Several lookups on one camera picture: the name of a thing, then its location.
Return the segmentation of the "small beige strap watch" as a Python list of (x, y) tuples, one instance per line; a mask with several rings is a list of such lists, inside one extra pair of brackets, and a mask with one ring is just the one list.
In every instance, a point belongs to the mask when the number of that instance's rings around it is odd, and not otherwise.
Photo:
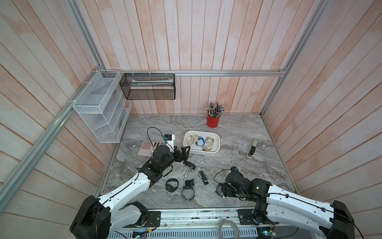
[(187, 144), (195, 144), (198, 141), (198, 138), (199, 136), (197, 134), (189, 135), (189, 137), (187, 138)]

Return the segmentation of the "blue translucent plastic watch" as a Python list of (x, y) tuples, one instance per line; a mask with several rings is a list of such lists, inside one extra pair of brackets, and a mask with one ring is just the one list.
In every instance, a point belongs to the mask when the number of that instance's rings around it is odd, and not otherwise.
[(205, 139), (201, 136), (198, 136), (198, 140), (196, 141), (196, 146), (197, 147), (204, 147), (206, 142), (205, 142)]

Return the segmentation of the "gold bracelet watch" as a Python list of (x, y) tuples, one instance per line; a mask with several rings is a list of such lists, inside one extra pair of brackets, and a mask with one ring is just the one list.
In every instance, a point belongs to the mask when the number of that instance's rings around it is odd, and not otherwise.
[(207, 136), (205, 139), (205, 142), (209, 145), (214, 145), (215, 144), (215, 139), (211, 136)]

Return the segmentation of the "cream silicone watch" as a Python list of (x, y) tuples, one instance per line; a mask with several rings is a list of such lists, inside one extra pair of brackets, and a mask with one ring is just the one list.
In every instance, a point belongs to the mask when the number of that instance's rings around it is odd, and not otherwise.
[(193, 145), (198, 141), (198, 137), (193, 137), (187, 140), (188, 145)]

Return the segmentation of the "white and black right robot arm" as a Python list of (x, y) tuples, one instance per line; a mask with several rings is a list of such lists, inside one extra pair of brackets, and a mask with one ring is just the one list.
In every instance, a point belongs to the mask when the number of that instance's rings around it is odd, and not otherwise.
[(353, 239), (356, 225), (347, 206), (339, 201), (320, 202), (288, 192), (277, 185), (255, 178), (249, 180), (236, 167), (229, 170), (216, 192), (222, 198), (233, 197), (255, 203), (252, 210), (240, 210), (242, 225), (287, 224), (326, 239)]

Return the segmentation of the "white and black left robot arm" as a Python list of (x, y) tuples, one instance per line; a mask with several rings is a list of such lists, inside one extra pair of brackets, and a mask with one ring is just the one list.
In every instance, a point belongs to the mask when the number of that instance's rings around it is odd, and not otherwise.
[(77, 239), (106, 239), (125, 226), (143, 223), (146, 207), (131, 200), (158, 182), (174, 162), (185, 163), (190, 150), (190, 146), (181, 149), (158, 146), (130, 180), (98, 198), (93, 195), (86, 198), (70, 226), (70, 232)]

